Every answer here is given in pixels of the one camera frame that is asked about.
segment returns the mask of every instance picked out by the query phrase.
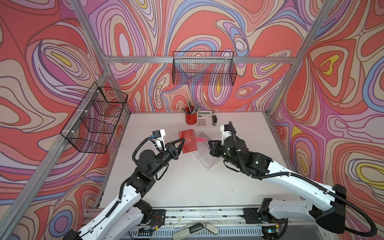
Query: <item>psychedelic wallpaper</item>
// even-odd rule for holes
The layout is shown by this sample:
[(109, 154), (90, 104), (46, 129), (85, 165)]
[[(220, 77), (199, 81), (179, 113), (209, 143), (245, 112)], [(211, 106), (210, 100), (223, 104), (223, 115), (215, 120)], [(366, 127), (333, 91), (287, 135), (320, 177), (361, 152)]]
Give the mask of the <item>psychedelic wallpaper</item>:
[[(66, 1), (0, 1), (0, 218), (101, 73)], [(67, 147), (10, 239), (55, 239), (82, 223), (126, 121), (105, 155)]]
[[(121, 63), (114, 66), (124, 67)], [(204, 110), (260, 111), (266, 109), (288, 67), (289, 64), (247, 64), (234, 86), (173, 85), (172, 63), (137, 64), (136, 69), (121, 73), (125, 77), (115, 77), (120, 89), (128, 94), (133, 112), (181, 111), (188, 106), (187, 99), (199, 101)]]
[[(231, 50), (235, 56), (295, 56), (322, 2), (316, 0), (95, 0), (84, 4), (109, 56), (172, 56)], [(288, 69), (236, 64), (232, 86), (174, 86), (171, 64), (115, 63), (132, 111), (181, 111), (186, 99), (214, 111), (262, 111)]]
[(106, 154), (79, 153), (68, 146), (10, 240), (61, 240), (70, 229), (81, 227), (87, 209), (96, 204), (127, 121), (123, 114)]
[[(376, 240), (384, 239), (383, 39), (383, 1), (338, 1), (271, 115), (295, 170), (345, 186), (376, 222)], [(347, 225), (369, 227), (351, 210)]]

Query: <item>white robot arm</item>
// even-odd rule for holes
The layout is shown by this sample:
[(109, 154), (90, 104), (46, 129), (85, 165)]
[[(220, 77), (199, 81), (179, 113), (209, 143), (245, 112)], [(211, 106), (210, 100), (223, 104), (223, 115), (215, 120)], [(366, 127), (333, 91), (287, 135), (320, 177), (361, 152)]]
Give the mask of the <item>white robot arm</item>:
[[(66, 233), (63, 240), (118, 240), (128, 229), (140, 224), (150, 224), (153, 216), (152, 207), (141, 198), (151, 189), (156, 180), (163, 177), (169, 161), (179, 158), (185, 143), (185, 139), (182, 138), (164, 146), (164, 136), (164, 129), (154, 131), (152, 136), (139, 144), (132, 155), (132, 160), (137, 167), (134, 173), (121, 184), (119, 195), (78, 232), (70, 230)], [(155, 155), (152, 150), (147, 149), (140, 153), (139, 159), (136, 159), (137, 152), (147, 141), (151, 141), (159, 153)], [(163, 167), (167, 168), (158, 178), (157, 173)]]
[[(264, 199), (260, 208), (244, 209), (242, 217), (247, 223), (283, 223), (285, 220), (286, 229), (287, 219), (293, 218), (314, 221), (334, 233), (344, 233), (346, 230), (366, 237), (376, 234), (376, 225), (370, 217), (346, 200), (345, 187), (339, 184), (331, 187), (312, 181), (286, 169), (261, 153), (250, 152), (244, 140), (236, 136), (231, 122), (221, 126), (220, 130), (222, 140), (209, 141), (212, 156), (222, 157), (225, 162), (233, 164), (239, 170), (227, 166), (229, 169), (244, 173), (251, 178), (272, 182), (305, 199), (298, 202)], [(70, 230), (63, 240), (118, 240), (137, 225), (151, 225), (152, 228), (148, 229), (151, 231), (157, 229), (157, 224), (149, 224), (153, 217), (152, 207), (141, 198), (155, 183), (154, 176), (156, 180), (160, 180), (168, 169), (169, 161), (178, 159), (185, 142), (185, 139), (178, 139), (164, 146), (164, 136), (164, 130), (154, 131), (151, 137), (140, 143), (132, 155), (137, 165), (135, 172), (121, 184), (119, 195), (91, 222), (78, 232)], [(147, 141), (151, 141), (159, 153), (155, 155), (152, 150), (144, 150), (139, 159), (136, 159), (137, 152)], [(163, 167), (167, 168), (158, 178), (157, 173)], [(369, 232), (359, 232), (345, 227), (346, 205), (368, 221), (371, 226)]]
[[(372, 237), (377, 228), (372, 219), (361, 209), (346, 200), (346, 188), (336, 184), (331, 187), (321, 184), (299, 175), (277, 162), (258, 152), (250, 152), (245, 141), (236, 136), (232, 122), (222, 125), (220, 128), (222, 139), (209, 141), (210, 154), (222, 157), (247, 176), (265, 180), (277, 184), (293, 193), (301, 196), (305, 201), (286, 202), (273, 199), (264, 199), (262, 206), (257, 210), (256, 218), (270, 222), (272, 218), (294, 218), (300, 220), (312, 220), (322, 228), (334, 232), (344, 233), (349, 231), (353, 234)], [(359, 232), (345, 227), (345, 206), (348, 205), (361, 214), (369, 223), (369, 232)]]

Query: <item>cable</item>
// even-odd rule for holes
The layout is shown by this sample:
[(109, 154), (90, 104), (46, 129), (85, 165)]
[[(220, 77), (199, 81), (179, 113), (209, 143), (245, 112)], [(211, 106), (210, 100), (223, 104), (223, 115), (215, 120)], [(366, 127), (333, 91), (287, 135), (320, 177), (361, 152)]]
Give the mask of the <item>cable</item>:
[(155, 141), (153, 138), (151, 138), (151, 137), (147, 137), (146, 139), (144, 139), (144, 140), (137, 146), (137, 148), (136, 148), (135, 151), (133, 152), (133, 154), (132, 154), (132, 160), (133, 160), (134, 162), (137, 161), (137, 159), (136, 159), (136, 154), (137, 154), (137, 152), (140, 150), (140, 148), (141, 148), (141, 147), (142, 147), (148, 140), (150, 140), (150, 141), (156, 146), (156, 149), (157, 149), (159, 152), (164, 152), (164, 150), (161, 150), (161, 149), (157, 146), (156, 141)]
[(251, 178), (254, 178), (254, 179), (266, 179), (266, 178), (278, 177), (278, 176), (294, 176), (294, 177), (297, 177), (297, 178), (299, 178), (301, 180), (304, 180), (307, 183), (317, 187), (320, 191), (323, 191), (324, 193), (327, 193), (327, 194), (331, 195), (332, 197), (340, 200), (344, 204), (350, 206), (353, 210), (355, 210), (362, 217), (364, 217), (364, 219), (368, 222), (369, 226), (371, 227), (371, 230), (369, 232), (360, 232), (360, 231), (356, 231), (356, 230), (350, 229), (348, 227), (345, 227), (346, 231), (348, 231), (348, 232), (350, 232), (352, 234), (363, 236), (363, 237), (373, 237), (374, 235), (376, 235), (376, 233), (377, 233), (376, 224), (372, 221), (372, 219), (363, 210), (361, 210), (358, 206), (354, 205), (350, 201), (344, 199), (343, 197), (340, 197), (339, 195), (337, 195), (337, 194), (335, 194), (333, 192), (328, 191), (325, 187), (319, 185), (318, 183), (312, 181), (309, 178), (306, 178), (306, 177), (304, 177), (304, 176), (302, 176), (300, 174), (292, 173), (292, 172), (278, 172), (278, 173), (268, 174), (268, 175), (264, 175), (264, 176), (254, 176), (254, 175), (250, 174), (245, 169), (244, 160), (242, 159), (242, 157), (240, 155), (239, 147), (237, 145), (236, 131), (235, 131), (235, 128), (233, 127), (231, 121), (229, 122), (229, 127), (230, 127), (230, 130), (231, 130), (231, 133), (232, 133), (233, 143), (235, 145), (236, 155), (237, 155), (237, 159), (238, 159), (238, 162), (239, 162), (239, 166), (240, 166), (241, 172), (243, 172), (247, 176), (250, 176)]
[(165, 151), (165, 147), (164, 147), (163, 141), (161, 141), (160, 139), (157, 139), (155, 137), (153, 137), (153, 139), (156, 139), (156, 140), (160, 141), (162, 152), (164, 152)]
[(129, 234), (129, 236), (132, 238), (132, 240), (135, 240), (135, 239), (131, 236), (131, 233), (130, 233), (130, 232), (128, 232), (128, 234)]
[(281, 233), (277, 236), (277, 238), (273, 238), (273, 240), (278, 240), (278, 239), (280, 239), (280, 238), (285, 234), (285, 231), (287, 231), (287, 227), (288, 227), (288, 218), (285, 219), (284, 228), (283, 228), (283, 230), (281, 231)]
[(156, 174), (156, 180), (157, 181), (159, 181), (164, 176), (165, 172), (168, 170), (168, 167), (169, 167), (169, 163), (167, 163), (167, 168), (165, 169), (165, 171), (163, 172), (163, 174), (159, 178), (157, 178), (157, 174)]
[(86, 234), (88, 234), (89, 232), (93, 231), (93, 229), (94, 229), (95, 227), (97, 227), (97, 225), (99, 225), (102, 221), (104, 221), (105, 218), (106, 218), (106, 217), (104, 217), (100, 222), (98, 222), (95, 226), (93, 226), (93, 228), (92, 228), (91, 230), (89, 230), (88, 232), (84, 233), (84, 234), (81, 235), (81, 236), (78, 236), (78, 237), (75, 238), (74, 240), (78, 240), (78, 239), (82, 238), (83, 236), (85, 236)]
[(228, 169), (231, 169), (232, 171), (235, 171), (235, 172), (240, 172), (239, 170), (236, 170), (236, 169), (234, 169), (234, 168), (228, 167), (228, 166), (225, 164), (225, 159), (223, 159), (223, 163), (224, 163), (224, 166), (226, 166)]
[(159, 216), (153, 215), (151, 218), (153, 218), (153, 217), (158, 218), (157, 223), (156, 223), (157, 226), (159, 225), (159, 222), (161, 222), (161, 225), (163, 225), (163, 220)]

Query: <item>transparent plastic case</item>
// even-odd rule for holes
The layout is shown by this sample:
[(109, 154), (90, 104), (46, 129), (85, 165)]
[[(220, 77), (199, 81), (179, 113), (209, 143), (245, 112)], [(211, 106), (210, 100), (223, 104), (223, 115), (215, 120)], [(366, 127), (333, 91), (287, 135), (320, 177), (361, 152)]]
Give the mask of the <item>transparent plastic case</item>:
[(208, 141), (210, 140), (209, 137), (207, 137), (203, 132), (200, 133), (200, 135), (196, 137), (202, 137), (206, 138), (206, 142), (197, 142), (197, 151), (193, 151), (193, 155), (203, 164), (203, 166), (210, 170), (214, 165), (216, 165), (219, 162), (218, 157), (213, 157), (209, 154), (210, 149), (208, 146)]

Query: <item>black wire basket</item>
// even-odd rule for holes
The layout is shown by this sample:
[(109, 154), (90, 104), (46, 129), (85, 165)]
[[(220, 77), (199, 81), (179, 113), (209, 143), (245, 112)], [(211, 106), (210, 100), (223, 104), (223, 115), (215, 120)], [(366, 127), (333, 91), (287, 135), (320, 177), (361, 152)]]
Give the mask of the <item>black wire basket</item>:
[(232, 51), (174, 51), (174, 85), (233, 86), (237, 71)]
[(61, 134), (79, 152), (105, 154), (127, 100), (128, 95), (120, 90), (111, 87), (97, 87), (71, 130), (64, 135), (63, 128)]

